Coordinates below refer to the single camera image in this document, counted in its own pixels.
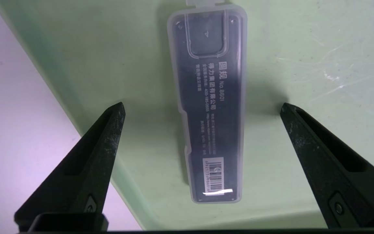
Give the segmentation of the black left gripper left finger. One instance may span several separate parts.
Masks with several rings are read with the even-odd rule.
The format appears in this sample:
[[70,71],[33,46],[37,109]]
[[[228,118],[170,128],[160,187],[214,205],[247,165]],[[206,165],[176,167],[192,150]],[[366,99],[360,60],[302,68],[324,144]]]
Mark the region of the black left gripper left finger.
[[103,214],[126,111],[107,108],[15,212],[20,232],[103,232]]

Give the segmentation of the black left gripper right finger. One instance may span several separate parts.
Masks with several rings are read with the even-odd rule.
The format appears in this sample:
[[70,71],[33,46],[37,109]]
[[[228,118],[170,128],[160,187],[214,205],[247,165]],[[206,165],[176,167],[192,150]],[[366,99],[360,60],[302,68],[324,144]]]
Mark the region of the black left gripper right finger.
[[327,227],[374,228],[374,166],[303,109],[280,117]]

